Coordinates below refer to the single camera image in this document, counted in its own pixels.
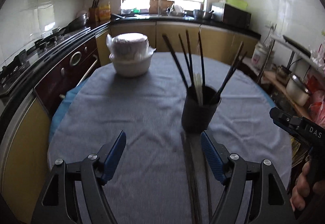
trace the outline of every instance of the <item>gray tablecloth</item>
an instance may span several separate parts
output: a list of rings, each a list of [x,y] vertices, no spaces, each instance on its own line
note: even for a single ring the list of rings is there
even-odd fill
[[[177,56],[190,83],[184,56]],[[199,57],[193,60],[199,72]],[[229,66],[212,59],[204,62],[206,84],[219,88]],[[185,86],[170,53],[155,53],[149,72],[135,79],[119,77],[112,64],[97,69],[54,134],[48,149],[49,167],[57,158],[67,163],[82,161],[124,130],[127,147],[122,162],[104,186],[118,223],[191,223],[181,142],[185,96]],[[270,108],[257,85],[236,71],[222,93],[210,130],[219,143],[247,161],[271,160],[286,187],[291,169],[290,137],[273,124]],[[198,136],[192,138],[191,148],[203,223],[208,223],[204,158]],[[223,186],[210,169],[209,179],[214,211]],[[77,188],[83,222],[90,223],[81,185]],[[237,223],[243,223],[249,195],[247,184]]]

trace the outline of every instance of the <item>human hand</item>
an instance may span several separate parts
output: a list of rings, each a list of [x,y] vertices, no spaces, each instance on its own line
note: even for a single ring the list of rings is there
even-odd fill
[[[308,197],[310,193],[310,187],[307,182],[307,175],[310,171],[310,162],[305,163],[303,166],[302,173],[298,177],[297,184],[292,190],[292,197],[290,199],[293,211],[296,209],[303,210],[306,206],[304,197]],[[313,186],[313,191],[315,194],[324,195],[325,194],[325,180],[315,183]]]

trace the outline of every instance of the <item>metal screw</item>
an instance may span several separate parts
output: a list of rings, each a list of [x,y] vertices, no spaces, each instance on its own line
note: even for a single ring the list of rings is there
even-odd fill
[[[63,160],[61,158],[55,160],[55,164],[59,166],[60,164],[63,163]]]
[[[231,154],[230,158],[233,159],[233,160],[238,160],[239,156],[238,156],[238,154]]]
[[[272,164],[271,161],[268,160],[268,159],[265,159],[265,160],[263,161],[263,163],[264,163],[266,166],[270,166],[270,165]]]
[[[97,154],[90,154],[88,155],[89,160],[96,160],[97,159]]]

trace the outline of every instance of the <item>oven handle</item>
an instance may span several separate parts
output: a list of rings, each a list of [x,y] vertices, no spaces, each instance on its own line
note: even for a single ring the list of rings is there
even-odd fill
[[[89,75],[90,71],[95,67],[95,65],[98,62],[98,57],[97,55],[93,54],[93,57],[96,58],[95,62],[91,65],[91,67],[87,70],[87,72],[83,75],[83,77],[80,79],[79,83],[77,84],[77,86],[79,86],[85,79],[86,77]]]

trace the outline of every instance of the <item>black cylindrical container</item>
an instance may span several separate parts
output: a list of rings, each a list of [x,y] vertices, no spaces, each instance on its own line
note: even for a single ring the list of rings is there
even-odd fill
[[[221,102],[221,99],[211,101],[217,93],[213,88],[205,86],[202,92],[203,106],[199,106],[195,88],[188,89],[182,114],[182,127],[186,133],[201,133],[206,130]]]

